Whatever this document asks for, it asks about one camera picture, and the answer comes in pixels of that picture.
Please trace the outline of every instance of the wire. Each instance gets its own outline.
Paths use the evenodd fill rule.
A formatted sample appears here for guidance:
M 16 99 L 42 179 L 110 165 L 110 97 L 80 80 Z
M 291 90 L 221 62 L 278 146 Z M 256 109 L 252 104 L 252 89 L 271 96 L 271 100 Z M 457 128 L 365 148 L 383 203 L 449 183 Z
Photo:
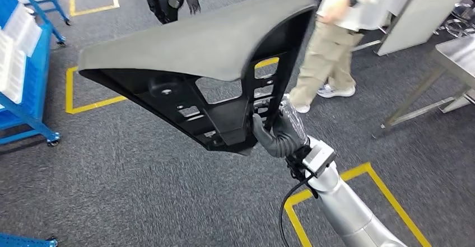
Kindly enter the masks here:
M 310 176 L 308 176 L 307 178 L 305 178 L 305 180 L 299 182 L 297 185 L 295 185 L 292 189 L 290 189 L 290 191 L 285 195 L 285 197 L 283 198 L 282 200 L 282 204 L 281 204 L 281 209 L 279 211 L 279 228 L 281 230 L 281 238 L 282 238 L 282 242 L 284 244 L 285 247 L 289 247 L 288 245 L 288 242 L 287 240 L 285 239 L 285 234 L 283 232 L 283 225 L 282 225 L 282 219 L 283 219 L 283 208 L 284 208 L 284 205 L 285 203 L 287 202 L 288 198 L 297 190 L 299 189 L 299 187 L 301 187 L 302 185 L 308 183 L 308 181 L 313 178 L 315 176 L 315 174 L 311 171 L 309 171 L 311 174 Z

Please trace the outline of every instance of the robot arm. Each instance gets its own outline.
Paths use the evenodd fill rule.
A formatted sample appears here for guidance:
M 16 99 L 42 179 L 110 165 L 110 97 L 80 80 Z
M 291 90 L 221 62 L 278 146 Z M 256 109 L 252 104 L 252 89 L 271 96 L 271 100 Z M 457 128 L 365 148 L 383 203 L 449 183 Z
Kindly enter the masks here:
M 348 247 L 407 247 L 373 214 L 367 205 L 340 177 L 334 150 L 323 141 L 305 134 L 303 124 L 286 97 L 274 135 L 265 130 L 260 117 L 253 115 L 253 133 L 275 157 L 285 156 L 292 174 L 316 194 L 327 220 Z

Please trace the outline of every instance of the caster wheel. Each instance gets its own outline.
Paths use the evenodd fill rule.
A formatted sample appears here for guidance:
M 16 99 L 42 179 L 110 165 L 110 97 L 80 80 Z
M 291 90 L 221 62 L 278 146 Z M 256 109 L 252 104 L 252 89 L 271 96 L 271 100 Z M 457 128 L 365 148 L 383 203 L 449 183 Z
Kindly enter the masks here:
M 58 44 L 59 47 L 61 47 L 61 48 L 65 48 L 65 47 L 66 47 L 66 43 L 63 42 L 63 41 L 59 41 L 59 42 L 57 42 L 56 44 Z
M 54 147 L 59 144 L 59 139 L 55 139 L 54 141 L 47 142 L 49 147 Z
M 56 239 L 55 237 L 50 237 L 50 238 L 46 239 L 46 241 L 49 241 L 49 246 L 50 247 L 57 247 L 58 246 L 58 239 Z

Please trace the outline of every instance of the chair seat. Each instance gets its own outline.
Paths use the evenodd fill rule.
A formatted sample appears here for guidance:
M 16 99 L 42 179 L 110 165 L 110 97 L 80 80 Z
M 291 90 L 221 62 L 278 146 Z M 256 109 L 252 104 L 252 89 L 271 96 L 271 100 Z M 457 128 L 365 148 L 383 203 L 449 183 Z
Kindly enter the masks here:
M 89 46 L 81 52 L 78 70 L 133 68 L 238 80 L 271 30 L 296 11 L 315 5 L 314 0 L 233 4 Z

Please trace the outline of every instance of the gray carpet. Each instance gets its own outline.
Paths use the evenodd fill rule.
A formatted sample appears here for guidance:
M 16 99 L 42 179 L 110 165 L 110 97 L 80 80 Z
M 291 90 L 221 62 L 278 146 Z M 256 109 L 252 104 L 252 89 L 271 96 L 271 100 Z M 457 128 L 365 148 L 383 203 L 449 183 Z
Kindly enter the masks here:
M 202 0 L 203 13 L 240 1 Z M 67 9 L 68 0 L 60 2 Z M 207 152 L 130 101 L 75 115 L 64 111 L 66 69 L 77 64 L 81 48 L 157 24 L 145 0 L 119 3 L 120 8 L 72 18 L 72 27 L 50 14 L 69 47 L 52 52 L 45 121 L 63 139 L 56 148 L 40 137 L 0 148 L 0 231 L 54 234 L 61 246 L 279 246 L 278 208 L 296 184 L 283 160 L 259 146 L 249 157 Z M 77 8 L 91 5 L 89 0 Z M 180 12 L 181 18 L 189 16 L 187 9 Z M 315 99 L 304 123 L 309 134 L 336 149 L 341 172 L 371 162 L 431 245 L 469 247 L 475 232 L 474 108 L 430 113 L 384 138 L 371 138 L 431 71 L 435 64 L 428 52 L 446 39 L 436 36 L 384 57 L 371 49 L 357 52 L 356 95 Z M 444 77 L 416 106 L 459 86 Z M 114 96 L 74 77 L 75 106 Z M 368 175 L 349 184 L 408 246 L 420 246 Z M 314 199 L 295 211 L 313 246 L 343 246 Z M 288 218 L 285 227 L 291 246 L 299 246 Z

